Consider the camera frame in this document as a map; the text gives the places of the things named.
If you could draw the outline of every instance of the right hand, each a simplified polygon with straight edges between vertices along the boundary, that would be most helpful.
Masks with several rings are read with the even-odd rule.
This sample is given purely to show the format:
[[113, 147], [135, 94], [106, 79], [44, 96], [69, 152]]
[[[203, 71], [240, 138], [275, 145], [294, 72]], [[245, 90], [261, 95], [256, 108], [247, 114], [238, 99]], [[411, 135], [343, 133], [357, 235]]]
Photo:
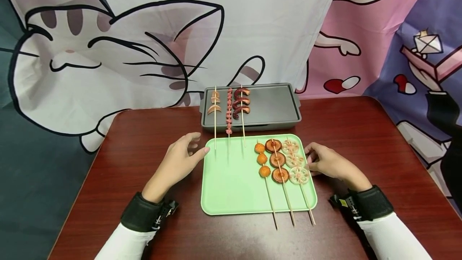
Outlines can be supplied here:
[[304, 149], [310, 171], [344, 181], [350, 190], [365, 191], [372, 187], [367, 177], [352, 162], [336, 151], [312, 142]]
[[[426, 59], [426, 54], [420, 54], [417, 52], [416, 48], [413, 48], [411, 50], [413, 53], [415, 53], [417, 56], [422, 57], [422, 59]], [[409, 67], [414, 74], [414, 77], [416, 77], [421, 83], [423, 83], [426, 87], [428, 87], [429, 90], [432, 91], [442, 91], [443, 89], [441, 88], [440, 84], [438, 81], [432, 77], [428, 72], [426, 72], [423, 69], [419, 69], [416, 66], [414, 66], [411, 62], [409, 62]]]

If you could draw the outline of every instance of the wrist strap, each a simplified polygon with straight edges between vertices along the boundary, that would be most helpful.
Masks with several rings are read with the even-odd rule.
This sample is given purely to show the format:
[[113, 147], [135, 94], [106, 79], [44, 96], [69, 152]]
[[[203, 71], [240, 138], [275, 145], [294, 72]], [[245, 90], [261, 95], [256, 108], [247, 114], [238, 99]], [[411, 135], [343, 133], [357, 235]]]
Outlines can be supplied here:
[[330, 201], [337, 206], [351, 209], [356, 221], [372, 221], [394, 211], [393, 205], [376, 185], [362, 192], [349, 190], [349, 194], [343, 199], [334, 195]]
[[121, 216], [121, 223], [136, 232], [151, 232], [158, 230], [164, 218], [174, 213], [178, 203], [172, 201], [165, 205], [164, 200], [153, 203], [145, 200], [137, 192], [128, 203]]

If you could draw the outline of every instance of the tray handle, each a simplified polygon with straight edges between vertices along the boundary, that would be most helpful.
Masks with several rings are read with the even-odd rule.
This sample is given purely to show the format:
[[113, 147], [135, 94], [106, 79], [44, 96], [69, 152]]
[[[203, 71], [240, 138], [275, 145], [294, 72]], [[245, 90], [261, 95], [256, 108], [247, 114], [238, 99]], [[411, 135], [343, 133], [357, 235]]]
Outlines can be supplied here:
[[204, 104], [205, 104], [205, 93], [204, 93], [204, 97], [201, 99], [201, 101], [199, 103], [199, 111], [200, 111], [200, 113], [203, 113]]

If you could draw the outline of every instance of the cartoon cat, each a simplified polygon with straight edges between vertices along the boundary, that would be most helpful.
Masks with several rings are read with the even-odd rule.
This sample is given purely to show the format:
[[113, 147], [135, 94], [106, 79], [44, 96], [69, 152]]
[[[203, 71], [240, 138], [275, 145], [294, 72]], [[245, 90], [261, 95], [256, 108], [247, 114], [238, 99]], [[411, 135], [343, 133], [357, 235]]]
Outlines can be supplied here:
[[80, 136], [88, 152], [121, 111], [197, 105], [205, 87], [255, 84], [264, 71], [253, 56], [232, 78], [207, 75], [202, 63], [223, 28], [218, 4], [168, 0], [115, 16], [103, 0], [10, 1], [24, 29], [10, 62], [16, 110]]

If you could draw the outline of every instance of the white sleeve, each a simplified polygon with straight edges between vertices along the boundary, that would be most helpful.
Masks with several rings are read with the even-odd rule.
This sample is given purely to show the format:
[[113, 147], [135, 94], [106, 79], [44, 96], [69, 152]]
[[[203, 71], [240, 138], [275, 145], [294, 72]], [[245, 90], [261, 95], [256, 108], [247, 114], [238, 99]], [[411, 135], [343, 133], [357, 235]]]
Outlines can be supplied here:
[[135, 232], [120, 223], [95, 260], [139, 260], [156, 232]]
[[432, 259], [395, 212], [358, 224], [379, 260]]

